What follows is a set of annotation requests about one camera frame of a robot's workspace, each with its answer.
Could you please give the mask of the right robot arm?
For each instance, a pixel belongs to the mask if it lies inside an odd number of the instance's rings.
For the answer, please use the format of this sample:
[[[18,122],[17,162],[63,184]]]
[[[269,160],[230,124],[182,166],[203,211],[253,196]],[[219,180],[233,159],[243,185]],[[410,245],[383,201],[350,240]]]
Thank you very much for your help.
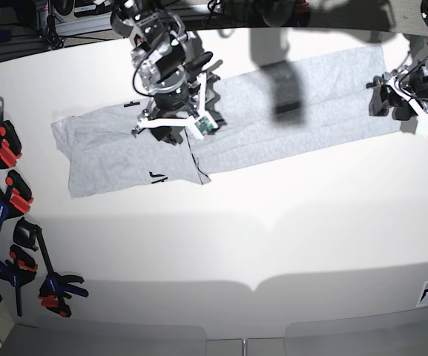
[[[113,1],[110,23],[133,46],[132,86],[148,99],[133,136],[149,131],[158,141],[178,145],[181,131],[202,140],[218,130],[208,103],[214,98],[211,85],[219,77],[205,69],[213,54],[194,52],[179,15],[156,2]]]

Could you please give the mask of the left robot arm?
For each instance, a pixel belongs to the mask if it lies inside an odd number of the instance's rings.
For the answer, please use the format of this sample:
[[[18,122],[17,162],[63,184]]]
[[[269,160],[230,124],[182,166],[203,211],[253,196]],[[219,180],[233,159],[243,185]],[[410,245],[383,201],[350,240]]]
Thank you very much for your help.
[[[421,2],[421,18],[428,27],[428,1]],[[412,67],[402,65],[376,76],[367,87],[373,89],[371,116],[387,116],[394,108],[400,121],[415,116],[428,122],[428,55]]]

